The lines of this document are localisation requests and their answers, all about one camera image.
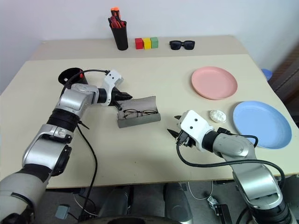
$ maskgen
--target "pen holder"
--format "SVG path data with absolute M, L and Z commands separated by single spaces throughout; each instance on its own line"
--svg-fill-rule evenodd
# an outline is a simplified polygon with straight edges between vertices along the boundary
M 128 37 L 127 37 L 127 22 L 124 21 L 125 26 L 122 28 L 111 28 L 115 43 L 118 50 L 128 49 Z

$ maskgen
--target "beige tabletop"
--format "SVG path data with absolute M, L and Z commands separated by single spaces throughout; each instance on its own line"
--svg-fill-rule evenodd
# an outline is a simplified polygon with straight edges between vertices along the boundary
M 42 44 L 1 95 L 0 179 L 21 168 L 24 150 L 40 126 L 47 122 L 59 99 L 62 85 L 57 77 L 70 67 L 84 70 L 116 69 L 124 78 L 119 89 L 134 98 L 156 96 L 161 114 L 160 122 L 119 129 L 114 107 L 93 105 L 86 110 L 82 121 L 90 130 L 83 128 L 83 132 L 100 162 L 96 186 L 232 178 L 230 167 L 192 168 L 185 165 L 178 158 L 175 140 L 166 129 L 178 131 L 177 120 L 173 116 L 193 109 L 216 129 L 221 126 L 237 133 L 232 113 L 238 103 L 246 100 L 262 101 L 277 108 L 292 128 L 292 140 L 288 146 L 279 150 L 258 147 L 258 159 L 279 165 L 286 174 L 299 173 L 298 128 L 246 50 L 231 36 L 192 39 L 197 41 L 194 51 L 169 51 L 168 39 L 159 38 L 158 49 L 134 50 L 131 44 L 128 54 L 126 51 L 115 51 L 113 40 L 81 41 L 81 49 L 88 47 L 91 42 L 97 43 L 98 49 L 90 47 L 90 57 L 87 50 L 81 56 L 78 56 L 78 52 L 67 54 L 71 47 L 68 41 Z M 202 50 L 200 40 L 205 45 Z M 105 58 L 103 54 L 107 46 L 113 53 L 107 53 Z M 208 53 L 208 48 L 214 52 L 213 55 Z M 192 89 L 191 75 L 203 66 L 221 67 L 234 75 L 238 82 L 236 94 L 216 101 L 198 95 Z M 101 73 L 89 73 L 86 76 L 90 84 L 97 86 L 101 86 L 104 78 Z M 228 115 L 225 124 L 219 125 L 209 119 L 209 110 L 215 109 Z M 71 157 L 64 173 L 51 178 L 48 187 L 89 185 L 94 169 L 93 157 L 77 130 L 71 146 Z M 210 152 L 200 152 L 195 148 L 182 147 L 181 151 L 191 162 L 223 161 Z

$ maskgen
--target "floor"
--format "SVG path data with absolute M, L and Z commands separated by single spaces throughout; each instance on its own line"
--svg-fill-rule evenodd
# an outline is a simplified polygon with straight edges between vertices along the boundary
M 131 212 L 134 215 L 154 215 L 164 216 L 164 201 L 163 201 L 163 186 L 164 184 L 143 184 L 135 185 L 134 202 Z M 297 219 L 299 219 L 299 178 L 292 176 L 287 178 L 284 197 L 285 201 L 291 203 L 292 211 Z M 197 197 L 203 197 L 209 193 L 211 182 L 191 182 L 191 190 Z M 93 188 L 91 199 L 96 203 L 97 211 L 103 205 L 107 195 L 114 187 L 96 187 Z M 199 201 L 194 199 L 189 190 L 185 191 L 188 198 L 194 224 L 220 224 L 220 220 L 210 209 L 206 200 Z M 35 224 L 72 224 L 76 220 L 68 215 L 65 220 L 55 217 L 58 205 L 68 204 L 70 212 L 76 217 L 79 216 L 81 209 L 74 201 L 76 199 L 83 204 L 84 199 L 71 193 L 61 192 L 46 192 L 36 214 Z M 227 204 L 233 223 L 236 222 L 240 212 L 245 208 L 245 202 L 240 193 L 235 188 L 235 183 L 226 183 L 222 185 L 214 184 L 213 196 L 221 204 Z M 92 211 L 92 205 L 88 203 L 87 210 Z M 245 216 L 241 224 L 245 224 L 249 216 Z

